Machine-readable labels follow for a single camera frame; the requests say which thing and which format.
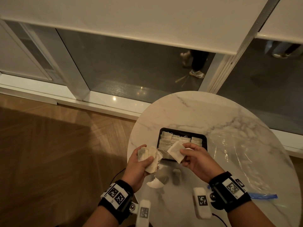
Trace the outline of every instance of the person's left hand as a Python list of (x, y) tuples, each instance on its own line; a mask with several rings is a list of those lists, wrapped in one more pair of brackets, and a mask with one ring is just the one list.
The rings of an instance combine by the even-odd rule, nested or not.
[(138, 150), (140, 150), (141, 147), (146, 147), (146, 144), (134, 149), (134, 152), (131, 154), (128, 160), (125, 173), (122, 177), (122, 180), (133, 188), (134, 193), (136, 193), (142, 187), (144, 178), (148, 175), (148, 173), (145, 171), (145, 168), (148, 167), (154, 160), (153, 156), (149, 156), (146, 160), (139, 162)]

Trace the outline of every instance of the wooden floor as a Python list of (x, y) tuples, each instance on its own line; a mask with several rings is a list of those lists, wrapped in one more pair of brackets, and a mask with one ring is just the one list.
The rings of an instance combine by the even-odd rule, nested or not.
[(0, 94), (0, 226), (82, 226), (126, 167), (134, 123)]

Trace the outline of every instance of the gray floor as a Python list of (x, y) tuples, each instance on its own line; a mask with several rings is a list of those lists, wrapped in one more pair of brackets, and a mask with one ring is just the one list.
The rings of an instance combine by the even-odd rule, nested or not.
[(188, 75), (190, 67), (182, 67), (180, 53), (188, 49), (57, 31), (91, 91), (153, 103), (174, 92), (197, 91), (203, 81)]
[(303, 60), (264, 54), (254, 39), (218, 95), (251, 110), (270, 128), (303, 135)]

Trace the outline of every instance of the hand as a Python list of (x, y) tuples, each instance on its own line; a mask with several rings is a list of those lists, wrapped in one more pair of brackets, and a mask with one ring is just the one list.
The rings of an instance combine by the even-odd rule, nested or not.
[(180, 149), (180, 153), (186, 155), (182, 165), (204, 182), (209, 183), (215, 176), (225, 172), (203, 147), (193, 143), (184, 143), (183, 146), (192, 150)]
[(149, 156), (146, 160), (139, 162), (138, 150), (140, 150), (141, 147), (146, 147), (146, 144), (134, 149), (122, 177), (122, 180), (133, 188), (134, 193), (136, 193), (142, 187), (144, 178), (148, 175), (145, 168), (148, 167), (154, 160), (153, 156)]

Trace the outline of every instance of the round table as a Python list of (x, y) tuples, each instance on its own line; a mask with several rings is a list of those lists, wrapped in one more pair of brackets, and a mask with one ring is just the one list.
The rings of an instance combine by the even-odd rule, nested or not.
[[(278, 195), (273, 200), (253, 200), (278, 226), (298, 226), (301, 217), (301, 192), (293, 164), (278, 138), (254, 114), (219, 95), (185, 91), (167, 95), (151, 104), (138, 118), (128, 143), (127, 157), (142, 145), (157, 146), (161, 128), (204, 134), (209, 154), (220, 166), (236, 175), (248, 191), (267, 191)], [(207, 187), (189, 169), (177, 162), (161, 160), (169, 177), (159, 189), (146, 185), (145, 178), (135, 194), (138, 202), (151, 201), (150, 223), (160, 226), (223, 226), (217, 219), (196, 218), (192, 189)], [(173, 182), (173, 169), (180, 169), (180, 183)], [(226, 212), (211, 211), (230, 226)]]

